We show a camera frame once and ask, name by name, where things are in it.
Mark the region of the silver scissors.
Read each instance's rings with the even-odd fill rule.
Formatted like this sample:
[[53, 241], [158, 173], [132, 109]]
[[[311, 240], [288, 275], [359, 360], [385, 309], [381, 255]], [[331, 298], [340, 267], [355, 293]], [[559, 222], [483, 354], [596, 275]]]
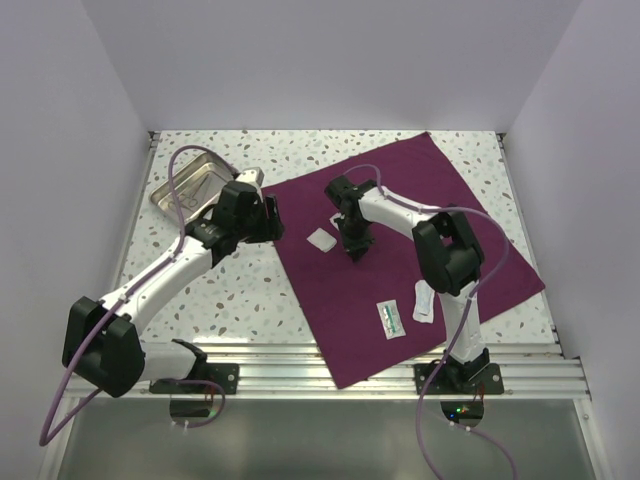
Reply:
[[184, 208], [191, 210], [199, 207], [206, 197], [210, 184], [210, 174], [205, 173], [188, 183], [180, 194], [180, 202]]

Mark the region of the stainless steel tray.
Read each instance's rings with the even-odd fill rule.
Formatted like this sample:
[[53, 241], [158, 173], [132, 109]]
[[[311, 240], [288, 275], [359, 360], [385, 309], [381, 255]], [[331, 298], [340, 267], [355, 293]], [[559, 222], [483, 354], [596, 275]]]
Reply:
[[[178, 206], [184, 223], [191, 222], [205, 207], [214, 204], [224, 185], [236, 177], [236, 171], [215, 153], [205, 152], [188, 161], [173, 175]], [[179, 223], [178, 209], [174, 204], [168, 181], [152, 191], [149, 200], [173, 223]]]

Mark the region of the silver hemostat forceps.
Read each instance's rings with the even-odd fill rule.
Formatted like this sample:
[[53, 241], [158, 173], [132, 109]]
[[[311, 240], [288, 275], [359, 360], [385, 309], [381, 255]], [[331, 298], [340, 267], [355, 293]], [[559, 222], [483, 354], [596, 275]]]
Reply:
[[205, 203], [209, 180], [202, 178], [195, 182], [186, 182], [176, 188], [178, 204], [181, 209], [195, 212]]

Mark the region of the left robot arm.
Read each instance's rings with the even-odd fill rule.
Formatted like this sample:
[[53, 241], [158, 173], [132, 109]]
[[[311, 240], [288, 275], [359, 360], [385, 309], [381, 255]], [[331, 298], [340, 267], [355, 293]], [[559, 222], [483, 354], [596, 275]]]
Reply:
[[211, 388], [206, 354], [179, 339], [144, 343], [146, 326], [178, 293], [232, 255], [241, 243], [282, 238], [277, 199], [231, 181], [213, 206], [184, 225], [168, 252], [137, 277], [98, 300], [81, 297], [70, 309], [62, 364], [99, 391], [118, 398], [142, 381], [173, 383], [185, 392]]

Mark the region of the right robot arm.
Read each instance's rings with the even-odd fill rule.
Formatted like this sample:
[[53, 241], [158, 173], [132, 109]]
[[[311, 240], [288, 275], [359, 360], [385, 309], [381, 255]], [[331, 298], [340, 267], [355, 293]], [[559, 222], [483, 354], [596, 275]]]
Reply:
[[372, 224], [413, 241], [422, 277], [438, 294], [446, 328], [445, 358], [434, 379], [456, 392], [470, 391], [490, 357], [480, 334], [475, 296], [484, 253], [465, 213], [395, 196], [374, 180], [356, 185], [344, 175], [331, 180], [325, 194], [340, 212], [336, 224], [341, 243], [353, 261], [373, 245]]

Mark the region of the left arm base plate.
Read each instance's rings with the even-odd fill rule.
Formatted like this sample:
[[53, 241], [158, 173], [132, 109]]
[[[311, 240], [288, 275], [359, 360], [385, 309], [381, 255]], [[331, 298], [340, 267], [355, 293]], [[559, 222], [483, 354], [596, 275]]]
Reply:
[[211, 383], [225, 394], [235, 395], [240, 378], [235, 363], [202, 363], [196, 365], [185, 379], [160, 379], [150, 383], [152, 394], [209, 394], [218, 393]]

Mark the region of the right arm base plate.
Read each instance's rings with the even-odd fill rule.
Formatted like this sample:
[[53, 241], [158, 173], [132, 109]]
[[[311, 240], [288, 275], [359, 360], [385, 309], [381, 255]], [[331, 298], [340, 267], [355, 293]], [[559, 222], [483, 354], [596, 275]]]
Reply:
[[[439, 365], [438, 360], [413, 365], [416, 393], [421, 394], [430, 375]], [[426, 387], [426, 395], [502, 395], [505, 393], [502, 373], [496, 363], [489, 363], [474, 376], [464, 379], [452, 366], [443, 366]]]

